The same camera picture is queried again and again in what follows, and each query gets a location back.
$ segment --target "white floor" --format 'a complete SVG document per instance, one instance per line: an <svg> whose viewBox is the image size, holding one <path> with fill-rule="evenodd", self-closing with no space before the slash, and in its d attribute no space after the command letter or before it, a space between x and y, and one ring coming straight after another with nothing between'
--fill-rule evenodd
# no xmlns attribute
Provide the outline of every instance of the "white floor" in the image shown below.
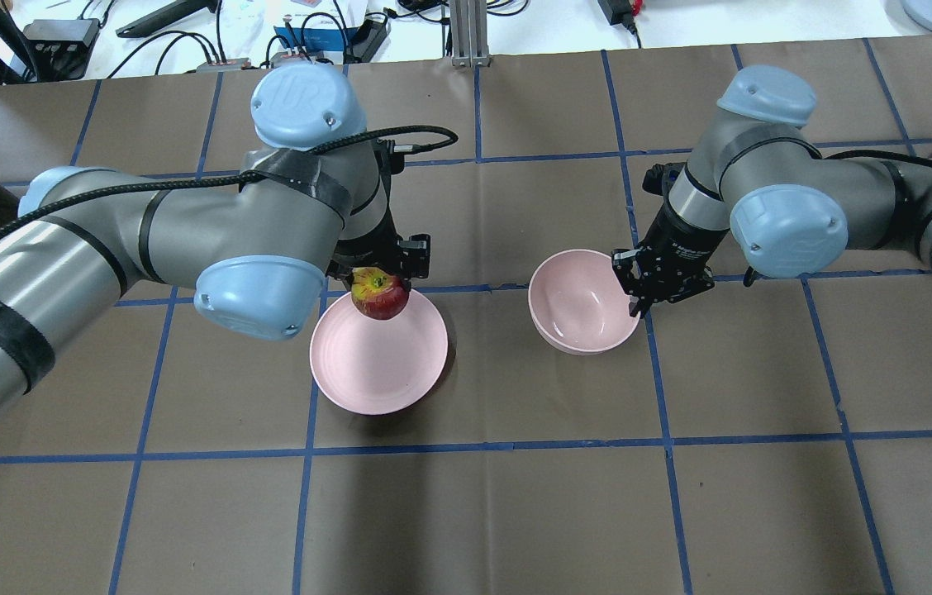
<svg viewBox="0 0 932 595"><path fill-rule="evenodd" d="M118 0L110 23L101 31L86 79L106 78L141 40L122 39L114 31L171 0ZM273 34L264 22L265 4L276 0L228 0L221 19L228 57L248 56L252 63L264 60L264 48ZM515 0L519 5L523 0ZM16 0L12 15L19 27L36 18L76 18L85 0ZM99 17L108 0L99 0L89 15ZM367 4L369 11L395 7L394 0L341 0ZM681 45L748 44L749 42L854 37L890 37L927 33L911 21L900 0L648 0L637 22L646 48ZM427 12L436 16L436 11ZM198 31L216 40L216 19L210 12L175 24L175 29ZM520 15L488 18L488 44L493 54L582 52L582 50L633 48L635 39L622 27L602 18L594 0L531 0ZM164 41L146 46L117 76L153 74ZM0 41L0 54L10 50ZM427 60L442 54L439 24L418 18L391 22L390 36L376 61ZM198 45L180 41L161 72L191 70L202 62Z"/></svg>

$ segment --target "pink plate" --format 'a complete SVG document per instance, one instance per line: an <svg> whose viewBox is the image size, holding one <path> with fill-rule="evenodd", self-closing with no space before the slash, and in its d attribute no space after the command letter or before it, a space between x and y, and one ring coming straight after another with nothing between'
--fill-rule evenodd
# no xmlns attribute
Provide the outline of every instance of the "pink plate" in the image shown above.
<svg viewBox="0 0 932 595"><path fill-rule="evenodd" d="M416 290L403 312L386 321L361 315L346 293L320 317L308 358L319 389L334 404L382 415L433 388L448 358L448 331L433 302Z"/></svg>
<svg viewBox="0 0 932 595"><path fill-rule="evenodd" d="M639 326L639 317L628 316L630 304L609 254L594 250L550 256L529 282L535 329L567 354L600 354L627 341Z"/></svg>

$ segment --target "red apple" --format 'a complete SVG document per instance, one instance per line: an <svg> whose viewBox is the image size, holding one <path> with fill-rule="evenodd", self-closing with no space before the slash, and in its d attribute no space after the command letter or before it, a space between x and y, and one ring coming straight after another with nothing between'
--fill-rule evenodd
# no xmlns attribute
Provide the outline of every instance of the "red apple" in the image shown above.
<svg viewBox="0 0 932 595"><path fill-rule="evenodd" d="M352 303L366 317L389 320L407 305L410 291L403 279L377 267L352 270Z"/></svg>

